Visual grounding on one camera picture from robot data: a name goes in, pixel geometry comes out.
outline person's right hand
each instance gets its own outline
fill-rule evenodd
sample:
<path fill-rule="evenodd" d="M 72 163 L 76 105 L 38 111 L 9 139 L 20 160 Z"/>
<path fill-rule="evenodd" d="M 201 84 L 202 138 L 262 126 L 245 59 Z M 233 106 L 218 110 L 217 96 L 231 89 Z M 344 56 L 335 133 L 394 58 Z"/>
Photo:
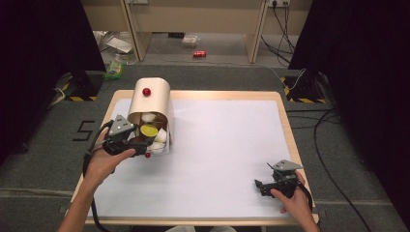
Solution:
<path fill-rule="evenodd" d="M 295 173 L 299 182 L 304 185 L 306 181 L 302 174 L 298 171 L 295 171 Z M 289 212 L 302 225 L 305 231 L 319 231 L 308 206 L 308 197 L 299 187 L 296 187 L 292 198 L 287 198 L 274 188 L 271 189 L 271 194 L 283 204 L 283 208 L 280 210 L 282 214 Z"/>

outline wall socket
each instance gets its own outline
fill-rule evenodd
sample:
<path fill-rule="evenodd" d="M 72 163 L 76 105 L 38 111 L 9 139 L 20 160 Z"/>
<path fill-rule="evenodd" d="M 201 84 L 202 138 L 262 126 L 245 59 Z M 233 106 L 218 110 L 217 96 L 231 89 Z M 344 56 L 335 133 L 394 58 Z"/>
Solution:
<path fill-rule="evenodd" d="M 277 8 L 284 8 L 286 7 L 285 3 L 287 3 L 287 7 L 290 5 L 290 0 L 268 0 L 268 7 L 274 7 L 274 1 L 277 1 Z"/>

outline yellow object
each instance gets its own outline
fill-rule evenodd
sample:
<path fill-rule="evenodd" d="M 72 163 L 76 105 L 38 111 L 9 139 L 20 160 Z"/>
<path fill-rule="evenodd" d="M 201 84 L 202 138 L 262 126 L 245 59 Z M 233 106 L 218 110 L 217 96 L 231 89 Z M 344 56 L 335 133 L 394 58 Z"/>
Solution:
<path fill-rule="evenodd" d="M 147 137 L 155 137 L 158 134 L 158 129 L 151 124 L 144 124 L 141 126 L 141 133 Z"/>

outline white paper sheet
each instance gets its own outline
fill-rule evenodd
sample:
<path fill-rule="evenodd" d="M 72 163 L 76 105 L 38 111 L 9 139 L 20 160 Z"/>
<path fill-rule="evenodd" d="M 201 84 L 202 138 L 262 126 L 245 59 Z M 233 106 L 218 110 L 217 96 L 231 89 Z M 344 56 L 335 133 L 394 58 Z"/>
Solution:
<path fill-rule="evenodd" d="M 131 100 L 119 100 L 126 115 Z M 283 218 L 261 196 L 267 165 L 290 160 L 275 101 L 173 100 L 170 153 L 123 161 L 95 194 L 100 218 Z"/>

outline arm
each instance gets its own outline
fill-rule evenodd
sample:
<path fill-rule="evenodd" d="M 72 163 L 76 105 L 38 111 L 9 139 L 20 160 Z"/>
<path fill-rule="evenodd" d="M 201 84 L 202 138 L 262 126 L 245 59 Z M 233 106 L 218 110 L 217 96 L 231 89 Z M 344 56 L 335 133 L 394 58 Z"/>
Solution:
<path fill-rule="evenodd" d="M 301 173 L 296 171 L 296 175 L 298 177 L 298 180 L 304 185 L 306 181 L 302 177 Z M 311 214 L 310 208 L 308 206 L 308 198 L 300 188 L 295 189 L 295 193 L 293 194 L 292 198 L 287 198 L 276 189 L 272 189 L 271 194 L 283 204 L 283 208 L 280 210 L 280 212 L 282 214 L 289 212 L 289 214 L 301 224 L 304 231 L 320 231 L 319 227 L 313 219 L 313 215 Z"/>
<path fill-rule="evenodd" d="M 99 141 L 103 140 L 104 133 L 100 135 Z M 66 214 L 59 232 L 63 231 L 82 231 L 94 193 L 103 180 L 112 173 L 115 167 L 122 160 L 131 157 L 135 153 L 134 149 L 129 149 L 117 156 L 111 156 L 103 149 L 99 148 L 93 153 L 78 193 Z"/>

